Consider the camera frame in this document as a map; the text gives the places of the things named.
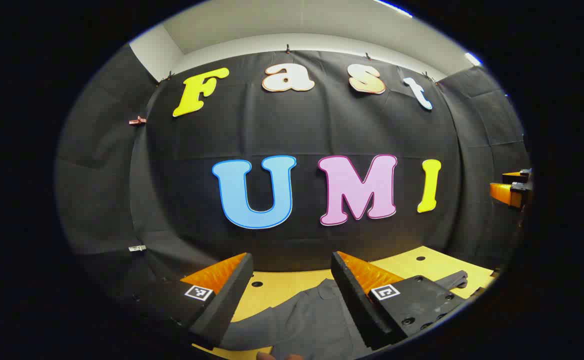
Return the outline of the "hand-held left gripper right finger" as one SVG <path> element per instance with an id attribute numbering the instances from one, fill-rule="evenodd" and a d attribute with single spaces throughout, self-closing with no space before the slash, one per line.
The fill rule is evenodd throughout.
<path id="1" fill-rule="evenodd" d="M 333 276 L 366 347 L 378 350 L 413 337 L 463 305 L 467 299 L 426 276 L 402 278 L 374 264 L 334 251 Z"/>

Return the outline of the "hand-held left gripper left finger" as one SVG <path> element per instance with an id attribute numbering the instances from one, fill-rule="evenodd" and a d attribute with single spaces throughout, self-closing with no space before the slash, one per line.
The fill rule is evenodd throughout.
<path id="1" fill-rule="evenodd" d="M 219 347 L 253 276 L 253 255 L 240 253 L 177 280 L 158 280 L 122 303 L 153 340 L 176 350 Z"/>

